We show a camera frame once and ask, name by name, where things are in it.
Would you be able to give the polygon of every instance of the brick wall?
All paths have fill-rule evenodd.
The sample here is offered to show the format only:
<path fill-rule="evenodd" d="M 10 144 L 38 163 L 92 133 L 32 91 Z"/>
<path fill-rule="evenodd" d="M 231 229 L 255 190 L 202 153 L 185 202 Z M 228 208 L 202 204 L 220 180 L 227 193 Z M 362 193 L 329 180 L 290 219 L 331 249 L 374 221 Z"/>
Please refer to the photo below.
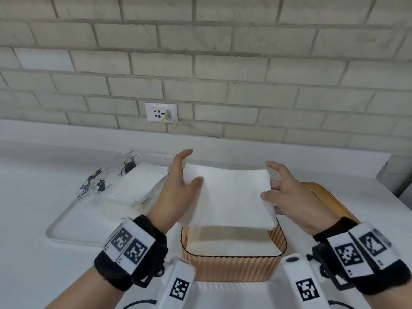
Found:
<path fill-rule="evenodd" d="M 412 172 L 412 0 L 0 0 L 0 117 L 389 151 Z"/>

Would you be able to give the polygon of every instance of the power outlet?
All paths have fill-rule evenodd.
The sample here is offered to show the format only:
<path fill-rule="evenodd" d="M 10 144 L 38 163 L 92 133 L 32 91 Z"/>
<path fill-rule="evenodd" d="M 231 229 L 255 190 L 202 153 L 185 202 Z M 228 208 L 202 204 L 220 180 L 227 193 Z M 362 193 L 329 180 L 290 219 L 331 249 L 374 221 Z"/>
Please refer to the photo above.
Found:
<path fill-rule="evenodd" d="M 171 120 L 178 121 L 178 106 L 176 104 L 145 103 L 145 108 L 148 122 L 175 124 L 175 122 L 165 120 L 166 111 L 170 111 Z"/>

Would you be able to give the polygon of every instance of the black wire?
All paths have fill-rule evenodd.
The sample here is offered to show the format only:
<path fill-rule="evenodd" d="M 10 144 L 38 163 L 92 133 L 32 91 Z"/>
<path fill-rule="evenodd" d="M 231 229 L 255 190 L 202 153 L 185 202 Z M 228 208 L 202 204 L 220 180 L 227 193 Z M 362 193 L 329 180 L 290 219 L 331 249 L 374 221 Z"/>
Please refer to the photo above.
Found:
<path fill-rule="evenodd" d="M 342 306 L 342 307 L 347 307 L 347 308 L 349 308 L 349 309 L 355 309 L 355 308 L 353 308 L 352 306 L 349 306 L 348 304 L 344 304 L 343 302 L 340 302 L 340 301 L 328 300 L 327 303 L 328 303 L 328 304 L 338 304 L 338 305 L 340 305 L 340 306 Z"/>
<path fill-rule="evenodd" d="M 139 301 L 135 301 L 132 302 L 131 304 L 128 304 L 126 307 L 124 307 L 123 309 L 127 309 L 130 308 L 131 306 L 134 306 L 136 304 L 144 304 L 144 303 L 148 303 L 148 304 L 156 304 L 157 300 L 154 299 L 146 299 L 146 300 L 139 300 Z"/>

